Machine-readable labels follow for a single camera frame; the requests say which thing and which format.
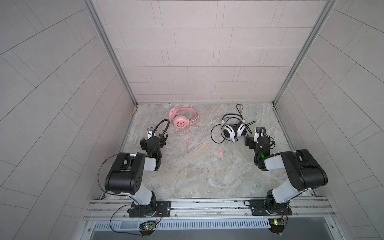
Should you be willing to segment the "pink cat-ear headphones with cable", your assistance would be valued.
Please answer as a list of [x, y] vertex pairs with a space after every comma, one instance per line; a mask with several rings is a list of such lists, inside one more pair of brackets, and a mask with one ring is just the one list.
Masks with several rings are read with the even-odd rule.
[[176, 130], [173, 130], [175, 133], [180, 135], [188, 135], [186, 144], [181, 148], [166, 147], [166, 149], [173, 150], [185, 150], [187, 154], [193, 153], [201, 146], [209, 146], [215, 149], [221, 156], [224, 155], [218, 148], [208, 143], [201, 143], [196, 146], [193, 150], [189, 151], [189, 142], [191, 139], [192, 126], [195, 125], [200, 119], [200, 112], [197, 108], [189, 105], [174, 107], [169, 112], [168, 120], [172, 122], [174, 128], [182, 131], [183, 133], [178, 133]]

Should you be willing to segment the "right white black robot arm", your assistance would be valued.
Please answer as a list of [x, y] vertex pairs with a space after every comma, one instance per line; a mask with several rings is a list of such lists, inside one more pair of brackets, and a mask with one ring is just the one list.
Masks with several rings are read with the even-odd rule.
[[264, 201], [249, 200], [249, 207], [256, 211], [256, 216], [289, 216], [292, 199], [328, 183], [326, 172], [306, 149], [271, 154], [273, 142], [267, 136], [259, 136], [256, 140], [247, 136], [245, 145], [254, 150], [254, 163], [261, 171], [285, 170], [288, 176], [281, 185], [267, 192]]

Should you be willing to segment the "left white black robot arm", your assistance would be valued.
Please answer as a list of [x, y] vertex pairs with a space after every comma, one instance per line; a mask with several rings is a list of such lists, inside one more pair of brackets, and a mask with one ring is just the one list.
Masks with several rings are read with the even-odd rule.
[[142, 150], [146, 153], [118, 153], [112, 155], [113, 162], [104, 184], [100, 178], [97, 183], [102, 192], [114, 196], [128, 196], [133, 200], [128, 210], [129, 217], [152, 217], [158, 211], [156, 195], [142, 185], [143, 173], [158, 171], [162, 163], [161, 148], [167, 138], [152, 136], [140, 140]]

